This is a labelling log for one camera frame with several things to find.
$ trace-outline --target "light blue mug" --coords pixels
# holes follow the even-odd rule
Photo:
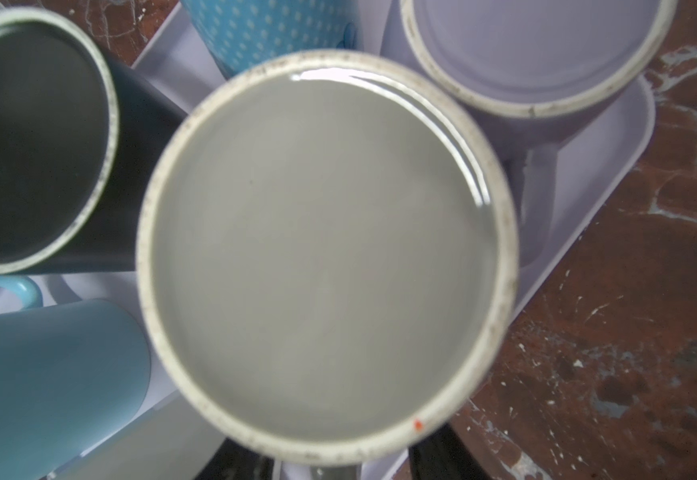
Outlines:
[[[36,480],[126,425],[146,395],[140,325],[104,300],[42,306],[26,276],[0,276],[23,303],[0,314],[0,480]]]
[[[181,0],[226,78],[313,48],[361,49],[356,0]]]

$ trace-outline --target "ceramic mug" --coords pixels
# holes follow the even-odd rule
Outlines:
[[[301,50],[361,49],[356,0],[181,0],[226,78]]]
[[[393,0],[381,55],[469,108],[506,164],[521,264],[545,245],[557,151],[631,82],[677,0]]]
[[[184,117],[62,15],[0,10],[0,274],[134,270],[142,195]]]
[[[208,421],[347,466],[469,398],[511,322],[517,257],[511,193],[467,112],[401,65],[316,51],[194,110],[147,189],[136,271],[157,353]]]
[[[36,480],[126,425],[150,379],[140,325],[104,300],[42,306],[26,276],[0,276],[23,303],[0,314],[0,480]]]

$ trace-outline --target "stained rim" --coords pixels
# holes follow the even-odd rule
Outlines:
[[[437,64],[423,42],[418,21],[415,17],[415,0],[400,0],[399,9],[402,25],[405,29],[405,37],[407,37],[407,41],[410,43],[415,58],[426,73],[442,88],[458,100],[491,114],[512,118],[544,118],[583,110],[605,100],[634,80],[647,66],[655,53],[658,52],[661,43],[663,43],[669,32],[671,21],[677,10],[677,1],[661,0],[653,24],[640,47],[629,58],[628,62],[623,64],[621,68],[603,80],[603,82],[570,97],[530,104],[497,100],[470,90],[458,82]]]
[[[104,59],[104,56],[100,50],[98,50],[98,47],[93,43],[90,37],[88,37],[81,30],[81,28],[77,27],[72,21],[59,14],[48,12],[47,10],[40,8],[31,7],[16,7],[0,10],[0,27],[29,22],[48,24],[52,27],[60,29],[65,34],[71,36],[73,40],[76,41],[76,44],[82,47],[90,56],[90,59],[93,61],[96,70],[100,75],[100,79],[103,82],[106,98],[108,99],[109,128],[106,139],[104,160],[101,164],[97,181],[92,192],[90,192],[90,196],[87,197],[87,201],[85,202],[84,206],[82,206],[82,209],[75,216],[74,221],[71,222],[71,224],[61,235],[36,253],[28,255],[20,260],[0,264],[0,274],[11,274],[13,272],[24,270],[30,266],[36,265],[55,254],[64,245],[66,245],[69,240],[74,238],[79,229],[82,228],[85,222],[87,222],[87,219],[93,213],[95,206],[98,204],[98,200],[100,200],[100,196],[104,192],[104,187],[106,187],[106,182],[108,181],[111,169],[113,168],[114,155],[116,153],[116,146],[119,138],[120,115],[119,104],[116,100],[116,90],[114,89],[113,78],[111,77],[111,72],[106,64],[106,60]]]
[[[473,154],[469,167],[480,171],[488,185],[497,236],[493,296],[482,330],[458,371],[440,392],[410,417],[381,432],[339,442],[305,442],[275,436],[238,420],[217,405],[192,379],[170,343],[156,304],[151,266],[152,239],[162,192],[192,136],[215,112],[241,92],[271,78],[322,68],[347,68],[382,75],[394,85],[404,88],[405,93],[417,95],[417,100],[425,103],[438,120],[457,133],[463,148]],[[401,65],[368,54],[325,50],[299,52],[260,64],[233,78],[210,94],[173,135],[162,152],[143,200],[136,242],[136,272],[143,317],[154,348],[178,389],[202,416],[244,446],[267,456],[311,465],[348,465],[397,452],[426,437],[460,408],[485,377],[511,323],[514,307],[518,276],[514,204],[503,170],[485,136],[471,117],[431,82]]]

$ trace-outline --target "brown marble countertop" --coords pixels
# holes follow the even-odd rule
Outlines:
[[[132,63],[176,0],[6,4],[64,14]],[[453,417],[497,480],[697,479],[697,0],[648,77],[649,149]]]

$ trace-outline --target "blue polka dot mug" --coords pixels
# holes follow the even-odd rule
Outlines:
[[[226,78],[298,50],[359,49],[356,0],[181,0]]]

